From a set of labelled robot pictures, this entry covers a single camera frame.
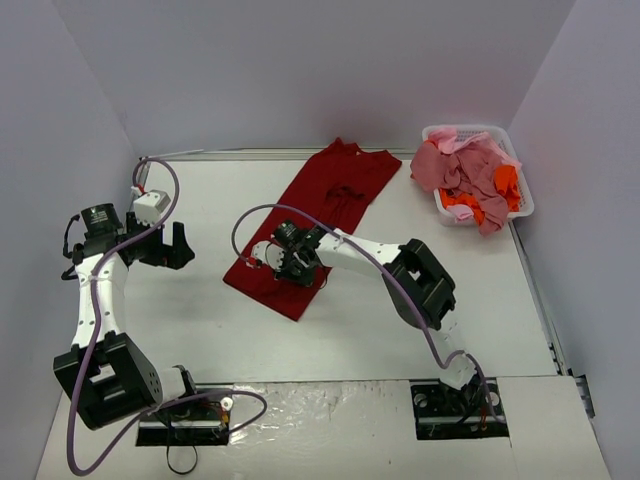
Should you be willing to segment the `dark red t-shirt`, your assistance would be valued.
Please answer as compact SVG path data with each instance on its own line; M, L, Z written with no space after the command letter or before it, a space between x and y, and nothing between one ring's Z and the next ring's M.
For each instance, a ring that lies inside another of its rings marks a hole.
M366 152L335 139L303 165L278 202L296 207L322 223L354 233L368 206L401 168L388 151ZM321 289L329 272L314 276L311 287L276 280L268 267L237 260L223 281L271 310L297 321Z

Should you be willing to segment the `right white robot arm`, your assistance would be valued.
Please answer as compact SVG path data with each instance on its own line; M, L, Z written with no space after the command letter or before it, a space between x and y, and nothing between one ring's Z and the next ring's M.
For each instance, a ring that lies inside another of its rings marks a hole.
M477 369L456 344L456 324L445 319L455 309L455 282L424 242L381 243L340 229L303 229L285 221L253 253L276 279L306 288L323 268L381 278L397 314L425 335L445 385L446 406L465 413L478 403L479 389L472 381Z

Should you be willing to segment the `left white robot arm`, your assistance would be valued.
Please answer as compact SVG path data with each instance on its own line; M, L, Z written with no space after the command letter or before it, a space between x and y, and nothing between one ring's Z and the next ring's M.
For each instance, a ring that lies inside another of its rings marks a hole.
M83 242L63 245L72 265L61 277L79 284L78 321L71 348L55 357L53 371L91 430L163 404L179 418L200 409L202 395L188 370L156 369L124 328L125 284L134 263L179 270L195 258L182 223L173 223L171 243L163 240L169 204L164 193L147 193L124 220L111 203L72 218L86 231Z

